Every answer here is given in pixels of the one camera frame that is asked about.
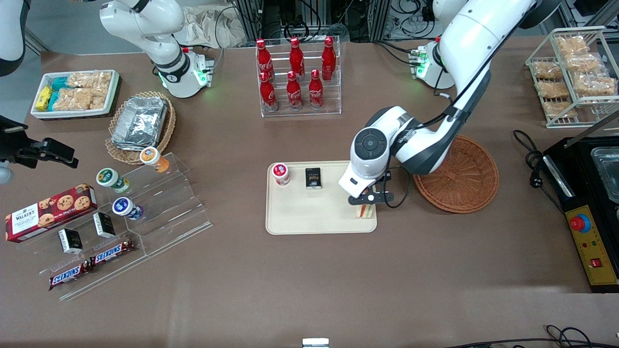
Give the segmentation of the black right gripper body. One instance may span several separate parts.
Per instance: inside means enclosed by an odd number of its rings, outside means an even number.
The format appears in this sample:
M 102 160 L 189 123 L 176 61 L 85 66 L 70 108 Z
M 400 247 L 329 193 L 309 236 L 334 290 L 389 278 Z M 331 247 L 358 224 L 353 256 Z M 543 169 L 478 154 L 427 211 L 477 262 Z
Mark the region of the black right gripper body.
M 17 164 L 17 154 L 30 145 L 25 130 L 29 126 L 0 116 L 0 162 Z

